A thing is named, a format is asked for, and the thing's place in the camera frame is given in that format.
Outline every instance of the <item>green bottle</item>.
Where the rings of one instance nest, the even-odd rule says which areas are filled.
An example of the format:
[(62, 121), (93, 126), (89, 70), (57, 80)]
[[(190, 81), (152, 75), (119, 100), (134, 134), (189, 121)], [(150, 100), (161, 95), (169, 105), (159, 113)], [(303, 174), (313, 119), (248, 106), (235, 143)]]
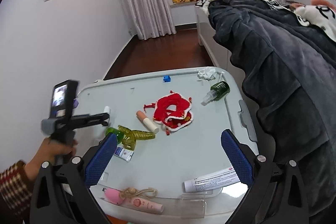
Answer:
[(121, 132), (118, 129), (115, 129), (113, 127), (109, 127), (106, 131), (105, 131), (105, 136), (107, 136), (109, 133), (112, 134), (116, 134), (117, 135), (117, 140), (118, 140), (118, 144), (121, 143), (122, 139), (124, 138), (125, 134), (123, 132)]
[(207, 104), (212, 100), (219, 100), (224, 95), (230, 92), (230, 87), (227, 82), (221, 81), (217, 84), (214, 84), (207, 95), (203, 98), (202, 104)]

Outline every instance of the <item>hand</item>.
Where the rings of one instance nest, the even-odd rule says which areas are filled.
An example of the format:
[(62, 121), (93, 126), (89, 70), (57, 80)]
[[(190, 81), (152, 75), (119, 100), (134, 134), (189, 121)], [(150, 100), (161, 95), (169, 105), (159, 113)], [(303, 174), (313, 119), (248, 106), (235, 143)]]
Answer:
[(52, 141), (50, 138), (45, 138), (39, 150), (36, 152), (36, 155), (24, 167), (28, 179), (35, 181), (43, 162), (48, 161), (54, 164), (56, 155), (67, 155), (70, 153), (74, 156), (76, 154), (76, 148), (57, 141)]

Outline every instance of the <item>wooden floor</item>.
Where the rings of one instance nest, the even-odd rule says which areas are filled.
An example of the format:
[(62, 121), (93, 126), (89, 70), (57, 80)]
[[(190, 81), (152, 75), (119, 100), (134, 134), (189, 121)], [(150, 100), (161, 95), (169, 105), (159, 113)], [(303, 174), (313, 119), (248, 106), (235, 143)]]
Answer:
[(112, 66), (105, 80), (161, 70), (213, 66), (206, 49), (198, 44), (196, 29), (148, 40), (137, 39), (132, 45), (124, 60), (119, 60), (118, 68)]

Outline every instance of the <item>white tissue paper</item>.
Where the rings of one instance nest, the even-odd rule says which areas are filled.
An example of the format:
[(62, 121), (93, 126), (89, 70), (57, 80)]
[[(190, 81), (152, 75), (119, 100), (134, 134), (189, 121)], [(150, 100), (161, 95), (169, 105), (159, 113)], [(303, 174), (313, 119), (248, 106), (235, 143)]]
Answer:
[(213, 80), (216, 78), (216, 69), (213, 67), (206, 67), (198, 72), (198, 77), (205, 80)]

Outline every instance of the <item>bottle nozzle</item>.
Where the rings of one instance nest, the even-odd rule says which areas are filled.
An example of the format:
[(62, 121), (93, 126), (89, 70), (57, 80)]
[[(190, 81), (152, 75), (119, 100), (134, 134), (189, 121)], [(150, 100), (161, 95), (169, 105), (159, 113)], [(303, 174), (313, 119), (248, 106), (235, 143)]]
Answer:
[(203, 98), (202, 104), (207, 104), (217, 97), (217, 92), (215, 90), (210, 90), (207, 95)]

